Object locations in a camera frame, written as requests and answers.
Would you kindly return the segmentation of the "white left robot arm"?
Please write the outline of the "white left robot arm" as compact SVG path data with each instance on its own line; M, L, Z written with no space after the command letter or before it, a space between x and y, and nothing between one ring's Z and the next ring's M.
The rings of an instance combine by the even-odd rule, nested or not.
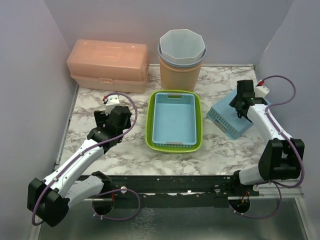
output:
M77 182L83 172L110 148L123 139L132 129L131 112L127 106L115 106L109 114L95 111L96 127L93 128L80 148L57 170L39 180L34 178L28 185L27 208L36 217L54 227L67 215L69 209L87 197L106 197L111 190L110 178L94 172L86 180Z

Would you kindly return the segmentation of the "large blue perforated basket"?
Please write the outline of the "large blue perforated basket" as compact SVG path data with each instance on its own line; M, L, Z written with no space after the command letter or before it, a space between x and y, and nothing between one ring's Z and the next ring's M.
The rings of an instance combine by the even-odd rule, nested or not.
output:
M239 118L236 109L230 106L236 95L237 90L232 90L211 107L207 117L232 140L241 137L253 125L265 142L275 139L278 134L265 114L266 106L252 106L248 111L249 119Z

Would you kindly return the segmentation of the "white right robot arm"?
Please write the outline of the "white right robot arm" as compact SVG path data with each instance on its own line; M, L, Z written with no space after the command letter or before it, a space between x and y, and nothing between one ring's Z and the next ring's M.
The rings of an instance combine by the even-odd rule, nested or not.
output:
M299 181L292 187L298 187L305 178L305 144L280 126L270 111L271 104L256 96L254 82L238 81L236 95L229 105L236 110L238 118L252 122L266 142L257 166L234 173L237 179L230 182L230 191L240 196L247 191L248 185L278 184L280 180L294 179Z

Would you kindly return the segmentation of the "green plastic tray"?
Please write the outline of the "green plastic tray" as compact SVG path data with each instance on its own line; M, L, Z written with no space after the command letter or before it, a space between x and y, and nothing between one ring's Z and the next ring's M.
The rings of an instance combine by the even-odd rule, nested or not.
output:
M196 111L196 144L191 147L178 147L178 146L158 146L155 145L152 141L152 133L153 133L153 121L154 121L154 109L155 109L155 96L157 93L189 93L194 94L195 97L195 111ZM190 91L184 90L159 90L154 92L150 98L148 103L148 109L146 114L146 125L145 125L145 142L146 144L153 150L171 153L171 154L183 154L183 153L192 153L197 151L203 142L203 114L202 114L202 104L200 97Z

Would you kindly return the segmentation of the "small blue perforated basket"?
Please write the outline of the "small blue perforated basket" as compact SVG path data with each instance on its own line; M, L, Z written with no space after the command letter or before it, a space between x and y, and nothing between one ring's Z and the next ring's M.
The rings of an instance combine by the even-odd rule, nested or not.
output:
M160 147L180 148L197 143L194 94L158 92L155 95L152 142Z

